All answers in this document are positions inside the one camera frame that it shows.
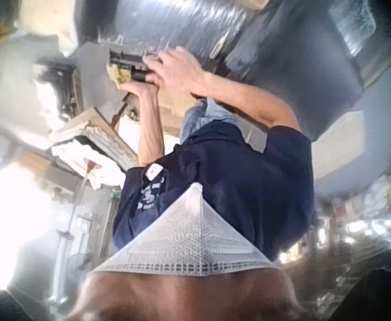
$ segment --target man's arm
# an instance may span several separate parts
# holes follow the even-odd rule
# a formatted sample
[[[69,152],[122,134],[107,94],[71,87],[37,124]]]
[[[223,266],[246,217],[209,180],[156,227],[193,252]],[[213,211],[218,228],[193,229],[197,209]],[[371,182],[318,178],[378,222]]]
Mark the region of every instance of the man's arm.
[[[144,57],[155,72],[147,76],[148,80],[224,102],[268,127],[282,125],[300,130],[294,112],[285,102],[260,88],[204,71],[186,49],[162,51],[159,58],[162,62]]]
[[[140,82],[128,82],[120,89],[134,93],[139,98],[141,138],[137,153],[139,165],[147,166],[164,156],[164,138],[158,106],[158,87]]]

